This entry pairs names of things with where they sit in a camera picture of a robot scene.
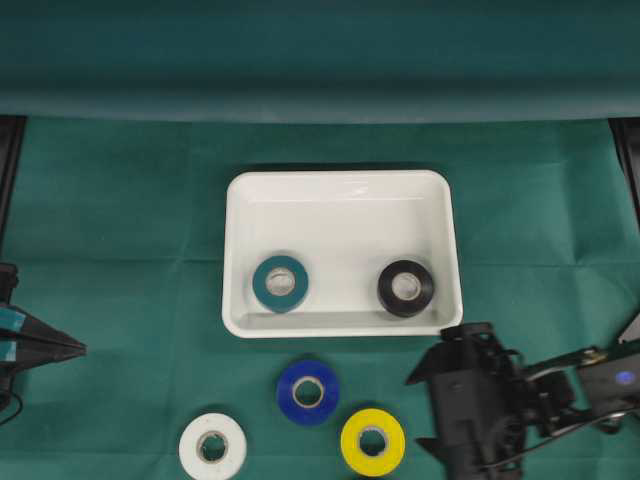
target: tape roll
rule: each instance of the tape roll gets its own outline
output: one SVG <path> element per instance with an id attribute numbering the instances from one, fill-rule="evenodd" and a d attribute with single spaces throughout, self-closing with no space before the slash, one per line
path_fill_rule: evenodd
<path id="1" fill-rule="evenodd" d="M 320 388 L 320 398 L 312 405 L 305 405 L 296 398 L 296 389 L 305 381 Z M 276 400 L 285 416 L 299 425 L 318 425 L 338 406 L 340 386 L 338 378 L 324 363 L 302 360 L 290 365 L 278 379 Z"/>
<path id="2" fill-rule="evenodd" d="M 221 458 L 207 460 L 203 445 L 207 438 L 222 438 Z M 233 477 L 247 456 L 247 440 L 240 425 L 221 413 L 208 413 L 193 420 L 182 433 L 178 446 L 180 463 L 194 480 L 226 480 Z"/>
<path id="3" fill-rule="evenodd" d="M 285 313 L 304 300 L 309 276 L 293 257 L 276 255 L 262 262 L 253 274 L 253 292 L 266 308 Z"/>
<path id="4" fill-rule="evenodd" d="M 378 298 L 389 313 L 399 317 L 417 315 L 433 298 L 431 274 L 422 265 L 398 260 L 388 265 L 378 278 Z"/>
<path id="5" fill-rule="evenodd" d="M 385 440 L 384 449 L 375 456 L 362 451 L 360 439 L 370 430 L 379 432 Z M 366 408 L 354 413 L 340 435 L 342 456 L 356 473 L 367 477 L 381 477 L 391 473 L 404 457 L 405 438 L 400 423 L 378 408 Z"/>

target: plastic tray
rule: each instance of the plastic tray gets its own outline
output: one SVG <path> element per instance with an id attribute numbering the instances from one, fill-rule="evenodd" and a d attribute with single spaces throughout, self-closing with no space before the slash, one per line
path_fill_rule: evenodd
<path id="1" fill-rule="evenodd" d="M 300 260 L 309 292 L 275 314 L 251 278 L 274 254 Z M 408 258 L 435 295 L 414 317 L 384 310 L 380 272 Z M 451 194 L 429 170 L 245 173 L 227 191 L 222 318 L 239 337 L 437 335 L 462 320 Z"/>

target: blue light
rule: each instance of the blue light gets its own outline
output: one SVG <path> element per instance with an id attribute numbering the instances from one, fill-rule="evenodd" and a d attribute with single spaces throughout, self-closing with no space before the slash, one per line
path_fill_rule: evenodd
<path id="1" fill-rule="evenodd" d="M 636 374 L 628 370 L 616 373 L 616 382 L 620 385 L 631 385 L 636 381 Z"/>

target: green tablecloth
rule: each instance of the green tablecloth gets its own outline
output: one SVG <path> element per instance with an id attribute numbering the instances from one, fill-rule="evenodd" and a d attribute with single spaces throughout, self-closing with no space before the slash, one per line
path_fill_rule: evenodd
<path id="1" fill-rule="evenodd" d="M 31 119 L 5 241 L 14 301 L 89 355 L 21 376 L 0 429 L 7 479 L 180 479 L 196 415 L 245 429 L 238 478 L 349 479 L 338 434 L 380 405 L 408 438 L 433 426 L 404 379 L 431 338 L 242 340 L 220 318 L 225 191 L 247 170 L 430 168 L 453 191 L 465 321 L 495 322 L 529 361 L 606 344 L 638 308 L 640 241 L 606 122 L 256 126 Z M 274 382 L 302 354 L 330 363 L 342 400 L 302 428 Z M 528 479 L 629 479 L 640 423 L 585 430 L 526 461 Z M 396 479 L 443 478 L 408 443 Z"/>

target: green backdrop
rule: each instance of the green backdrop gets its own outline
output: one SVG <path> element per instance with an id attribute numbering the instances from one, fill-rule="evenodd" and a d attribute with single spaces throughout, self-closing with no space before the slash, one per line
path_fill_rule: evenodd
<path id="1" fill-rule="evenodd" d="M 640 112 L 630 0 L 21 0 L 0 112 L 258 122 Z"/>
<path id="2" fill-rule="evenodd" d="M 242 340 L 220 318 L 225 191 L 264 169 L 430 168 L 453 191 L 465 321 L 495 322 L 531 362 L 612 341 L 640 297 L 638 227 L 605 121 L 292 126 L 29 120 L 3 256 L 14 301 L 89 345 L 20 377 L 0 429 L 2 478 L 183 479 L 196 415 L 248 436 L 238 478 L 351 479 L 338 447 L 359 406 L 433 433 L 403 382 L 432 338 Z M 275 380 L 301 355 L 342 384 L 324 425 L 290 423 Z M 636 478 L 640 422 L 581 431 L 526 461 L 528 479 Z M 390 477 L 443 478 L 408 443 Z"/>

